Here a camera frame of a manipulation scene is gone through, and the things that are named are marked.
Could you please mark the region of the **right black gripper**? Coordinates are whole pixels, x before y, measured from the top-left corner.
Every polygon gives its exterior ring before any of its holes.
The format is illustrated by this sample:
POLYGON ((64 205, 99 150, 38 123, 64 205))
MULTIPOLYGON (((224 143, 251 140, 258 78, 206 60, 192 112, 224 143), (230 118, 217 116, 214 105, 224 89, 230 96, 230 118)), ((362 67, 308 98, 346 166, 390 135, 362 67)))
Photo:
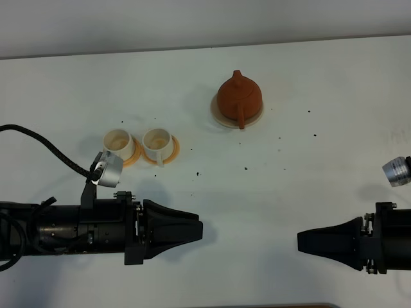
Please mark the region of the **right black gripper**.
POLYGON ((377 275, 386 274, 388 270, 400 270, 397 239, 386 235, 390 224, 387 214, 391 214, 396 208, 396 203, 378 202, 375 213, 366 213, 363 218, 357 217, 340 225, 299 232, 298 250, 340 262, 355 270, 363 270, 363 260, 359 257, 355 241, 362 228, 361 247, 366 272, 377 275))

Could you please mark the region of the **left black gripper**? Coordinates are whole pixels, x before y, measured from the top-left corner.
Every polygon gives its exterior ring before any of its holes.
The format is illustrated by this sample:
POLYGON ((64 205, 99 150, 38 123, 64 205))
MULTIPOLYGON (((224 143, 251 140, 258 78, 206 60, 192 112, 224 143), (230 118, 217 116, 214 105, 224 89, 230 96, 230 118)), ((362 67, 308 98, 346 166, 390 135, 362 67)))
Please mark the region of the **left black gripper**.
POLYGON ((123 253, 124 264, 142 264, 158 254, 203 238, 203 223, 194 213, 144 199, 131 192, 98 199, 84 192, 78 215, 78 249, 87 253, 123 253))

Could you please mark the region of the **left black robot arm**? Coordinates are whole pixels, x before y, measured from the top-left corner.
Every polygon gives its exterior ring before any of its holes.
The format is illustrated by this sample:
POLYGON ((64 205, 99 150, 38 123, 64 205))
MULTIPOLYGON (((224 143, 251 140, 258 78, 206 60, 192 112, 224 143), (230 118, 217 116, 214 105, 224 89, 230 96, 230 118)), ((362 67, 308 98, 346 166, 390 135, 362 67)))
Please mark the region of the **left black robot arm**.
POLYGON ((91 207, 1 203, 1 260, 22 256, 123 253, 126 265, 142 264, 171 248, 203 238, 196 214, 135 201, 131 192, 92 198, 91 207))

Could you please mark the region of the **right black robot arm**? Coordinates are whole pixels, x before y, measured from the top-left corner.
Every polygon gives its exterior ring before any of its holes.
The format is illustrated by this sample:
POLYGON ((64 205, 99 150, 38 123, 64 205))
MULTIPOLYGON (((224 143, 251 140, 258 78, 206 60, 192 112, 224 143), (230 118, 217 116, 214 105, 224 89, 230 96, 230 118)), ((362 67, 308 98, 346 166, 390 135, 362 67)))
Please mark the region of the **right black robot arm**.
POLYGON ((378 202, 374 213, 340 225, 299 232, 297 248, 369 274, 409 271, 410 210, 378 202))

